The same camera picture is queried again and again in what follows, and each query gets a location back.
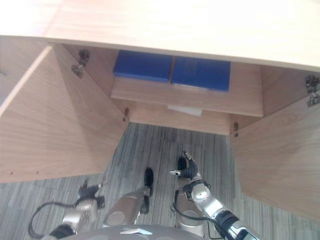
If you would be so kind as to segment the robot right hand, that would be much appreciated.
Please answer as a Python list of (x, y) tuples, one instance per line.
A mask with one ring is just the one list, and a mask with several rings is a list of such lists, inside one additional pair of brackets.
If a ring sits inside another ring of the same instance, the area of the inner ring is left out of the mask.
[(186, 150), (183, 150), (182, 153), (183, 156), (178, 158), (176, 169), (170, 170), (170, 174), (190, 179), (192, 182), (202, 179), (193, 157)]

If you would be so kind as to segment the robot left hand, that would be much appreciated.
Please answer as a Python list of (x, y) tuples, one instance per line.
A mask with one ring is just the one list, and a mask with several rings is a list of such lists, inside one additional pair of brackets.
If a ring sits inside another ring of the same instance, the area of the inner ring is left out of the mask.
[(105, 185), (104, 182), (89, 186), (89, 179), (85, 179), (84, 183), (79, 187), (77, 201), (84, 201), (87, 199), (96, 200), (96, 193), (101, 187)]

